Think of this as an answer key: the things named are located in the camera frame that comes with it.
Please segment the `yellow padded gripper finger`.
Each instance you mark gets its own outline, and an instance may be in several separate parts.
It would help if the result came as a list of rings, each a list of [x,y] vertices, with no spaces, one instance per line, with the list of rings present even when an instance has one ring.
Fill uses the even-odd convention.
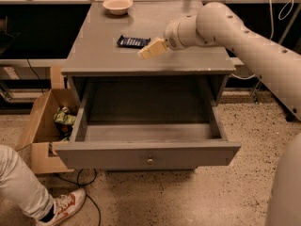
[[[142,59],[148,59],[151,57],[157,57],[167,50],[166,41],[161,38],[155,38],[147,46],[144,46],[141,50],[138,51],[138,55]]]

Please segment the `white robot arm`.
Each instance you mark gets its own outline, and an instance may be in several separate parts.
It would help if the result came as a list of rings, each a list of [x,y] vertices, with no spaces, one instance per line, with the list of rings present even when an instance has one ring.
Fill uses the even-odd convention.
[[[194,16],[167,25],[164,36],[143,47],[146,59],[167,49],[220,45],[232,51],[297,117],[301,116],[301,56],[248,29],[226,5],[208,3]],[[264,226],[301,226],[301,134],[279,159]]]

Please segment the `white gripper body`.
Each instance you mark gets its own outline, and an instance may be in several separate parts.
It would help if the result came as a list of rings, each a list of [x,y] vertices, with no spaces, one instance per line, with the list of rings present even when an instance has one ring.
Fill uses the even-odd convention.
[[[166,26],[164,38],[171,50],[184,50],[201,45],[201,36],[197,31],[197,16],[186,16],[170,22]]]

